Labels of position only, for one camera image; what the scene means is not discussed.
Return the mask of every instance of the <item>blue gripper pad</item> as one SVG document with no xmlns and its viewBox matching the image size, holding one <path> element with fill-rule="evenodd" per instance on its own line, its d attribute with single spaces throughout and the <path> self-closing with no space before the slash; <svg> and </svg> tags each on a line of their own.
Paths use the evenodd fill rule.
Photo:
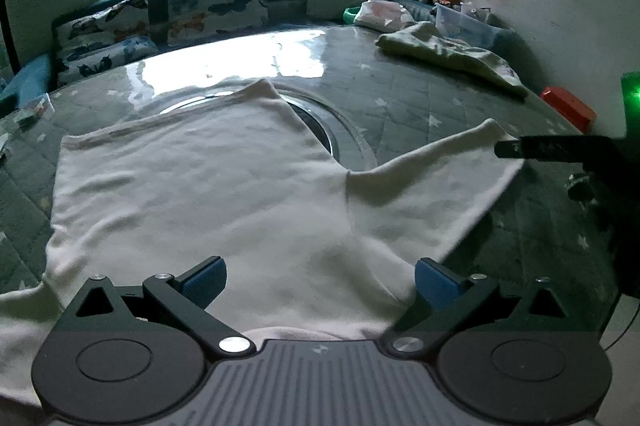
<svg viewBox="0 0 640 426">
<path fill-rule="evenodd" d="M 415 264 L 415 289 L 434 311 L 439 311 L 462 296 L 468 285 L 465 278 L 430 258 L 423 258 Z"/>
<path fill-rule="evenodd" d="M 226 286 L 226 264 L 222 258 L 205 260 L 180 278 L 178 291 L 185 298 L 205 309 Z"/>
</svg>

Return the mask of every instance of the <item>metal screw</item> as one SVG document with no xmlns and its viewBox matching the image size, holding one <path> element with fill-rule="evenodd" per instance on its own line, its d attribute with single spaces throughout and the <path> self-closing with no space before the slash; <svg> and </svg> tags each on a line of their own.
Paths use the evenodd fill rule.
<svg viewBox="0 0 640 426">
<path fill-rule="evenodd" d="M 239 354 L 251 347 L 251 342 L 247 338 L 240 338 L 239 336 L 231 336 L 220 340 L 218 343 L 220 350 L 229 352 L 230 354 Z"/>
<path fill-rule="evenodd" d="M 423 340 L 419 338 L 412 338 L 411 336 L 405 336 L 395 339 L 391 346 L 398 352 L 418 352 L 424 347 Z"/>
</svg>

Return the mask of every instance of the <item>black cable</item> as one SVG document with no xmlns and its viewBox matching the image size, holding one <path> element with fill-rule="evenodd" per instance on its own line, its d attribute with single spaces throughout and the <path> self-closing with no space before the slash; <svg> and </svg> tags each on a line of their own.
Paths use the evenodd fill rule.
<svg viewBox="0 0 640 426">
<path fill-rule="evenodd" d="M 619 340 L 622 339 L 622 336 L 624 336 L 627 332 L 629 332 L 629 329 L 631 328 L 631 325 L 634 324 L 634 321 L 636 320 L 636 318 L 638 317 L 638 314 L 640 314 L 640 303 L 638 304 L 638 308 L 636 309 L 636 313 L 634 314 L 634 317 L 631 318 L 631 321 L 629 321 L 629 324 L 626 326 L 626 328 L 622 331 L 622 334 L 620 334 L 616 340 L 611 343 L 607 348 L 604 349 L 604 351 L 606 352 L 607 350 L 609 350 L 613 345 L 615 345 L 617 342 L 619 342 Z"/>
</svg>

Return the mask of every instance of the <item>red box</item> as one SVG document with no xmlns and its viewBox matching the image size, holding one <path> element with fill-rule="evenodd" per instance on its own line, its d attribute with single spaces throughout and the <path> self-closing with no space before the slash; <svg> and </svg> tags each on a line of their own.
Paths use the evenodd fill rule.
<svg viewBox="0 0 640 426">
<path fill-rule="evenodd" d="M 561 86 L 548 86 L 540 97 L 582 133 L 589 133 L 597 114 Z"/>
</svg>

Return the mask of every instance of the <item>gray quilted bedspread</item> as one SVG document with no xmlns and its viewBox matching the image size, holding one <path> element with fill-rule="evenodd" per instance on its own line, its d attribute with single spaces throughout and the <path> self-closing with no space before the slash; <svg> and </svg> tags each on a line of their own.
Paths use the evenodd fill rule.
<svg viewBox="0 0 640 426">
<path fill-rule="evenodd" d="M 0 120 L 12 133 L 11 155 L 0 167 L 0 292 L 36 285 L 45 268 L 60 139 L 132 117 L 147 99 L 184 86 L 230 76 L 291 82 L 340 108 L 379 164 L 488 117 L 513 135 L 577 133 L 533 94 L 522 101 L 461 72 L 385 56 L 374 46 L 377 36 L 322 27 L 175 51 L 52 93 L 52 118 L 27 130 L 16 129 L 13 116 Z M 617 285 L 603 238 L 566 195 L 564 184 L 579 169 L 527 163 L 446 265 L 520 284 L 549 276 L 587 324 L 603 326 Z"/>
</svg>

